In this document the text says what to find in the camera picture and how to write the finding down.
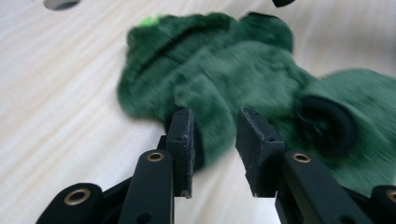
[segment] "brass grommet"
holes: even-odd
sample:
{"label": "brass grommet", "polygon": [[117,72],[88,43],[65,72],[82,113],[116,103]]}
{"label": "brass grommet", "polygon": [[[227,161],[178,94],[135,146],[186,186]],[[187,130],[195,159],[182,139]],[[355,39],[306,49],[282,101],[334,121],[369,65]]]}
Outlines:
{"label": "brass grommet", "polygon": [[91,195],[88,189],[76,189],[68,193],[64,198],[64,203],[67,205],[77,205],[85,202]]}
{"label": "brass grommet", "polygon": [[160,152],[152,152],[148,154],[148,161],[161,161],[165,156]]}
{"label": "brass grommet", "polygon": [[293,158],[295,161],[299,161],[299,162],[305,162],[305,163],[311,162],[311,158],[309,158],[303,153],[294,153]]}
{"label": "brass grommet", "polygon": [[387,190],[387,196],[388,198],[393,201],[394,203],[396,203],[396,190],[394,189],[389,189]]}

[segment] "green plush toy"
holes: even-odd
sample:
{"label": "green plush toy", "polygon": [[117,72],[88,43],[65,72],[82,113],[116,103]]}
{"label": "green plush toy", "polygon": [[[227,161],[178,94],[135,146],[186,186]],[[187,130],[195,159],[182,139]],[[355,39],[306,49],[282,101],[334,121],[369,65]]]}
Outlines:
{"label": "green plush toy", "polygon": [[[135,27],[128,45],[118,86],[122,109],[166,122],[178,108],[193,108],[205,166],[231,148],[245,107],[273,123],[288,149],[317,154],[343,186],[368,194],[393,182],[396,79],[368,70],[315,79],[294,63],[292,34],[280,19],[258,13],[239,21],[221,13],[164,16]],[[296,132],[296,108],[305,96],[328,99],[353,117],[357,133],[346,155],[326,156],[306,141],[309,131]]]}

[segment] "light wood surface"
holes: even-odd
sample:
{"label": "light wood surface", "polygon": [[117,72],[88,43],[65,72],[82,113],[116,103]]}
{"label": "light wood surface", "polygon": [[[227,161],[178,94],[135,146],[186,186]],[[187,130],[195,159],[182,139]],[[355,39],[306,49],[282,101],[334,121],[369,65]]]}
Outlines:
{"label": "light wood surface", "polygon": [[[0,223],[35,223],[80,182],[106,190],[134,173],[163,126],[128,118],[115,89],[127,32],[147,16],[249,11],[294,33],[297,64],[315,76],[365,67],[396,76],[396,1],[82,0],[63,11],[42,0],[0,3]],[[278,223],[274,200],[251,197],[233,148],[176,199],[176,223]]]}

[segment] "black plastic eye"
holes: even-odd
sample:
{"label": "black plastic eye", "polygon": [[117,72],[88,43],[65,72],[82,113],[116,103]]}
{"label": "black plastic eye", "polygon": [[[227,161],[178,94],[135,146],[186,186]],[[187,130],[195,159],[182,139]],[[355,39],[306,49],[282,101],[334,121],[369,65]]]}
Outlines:
{"label": "black plastic eye", "polygon": [[350,111],[326,98],[305,96],[295,106],[296,132],[327,157],[345,156],[356,145],[358,127]]}

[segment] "stuffed animal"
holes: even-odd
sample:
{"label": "stuffed animal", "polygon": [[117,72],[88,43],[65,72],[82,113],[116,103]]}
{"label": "stuffed animal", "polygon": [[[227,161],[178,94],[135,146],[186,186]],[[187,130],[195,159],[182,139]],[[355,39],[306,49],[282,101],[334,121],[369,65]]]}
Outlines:
{"label": "stuffed animal", "polygon": [[316,154],[343,186],[392,184],[396,79],[365,69],[317,79],[295,64],[292,33],[274,16],[222,13],[145,20],[128,34],[117,89],[134,118],[166,122],[194,110],[203,166],[232,147],[240,108],[261,113],[287,149]]}

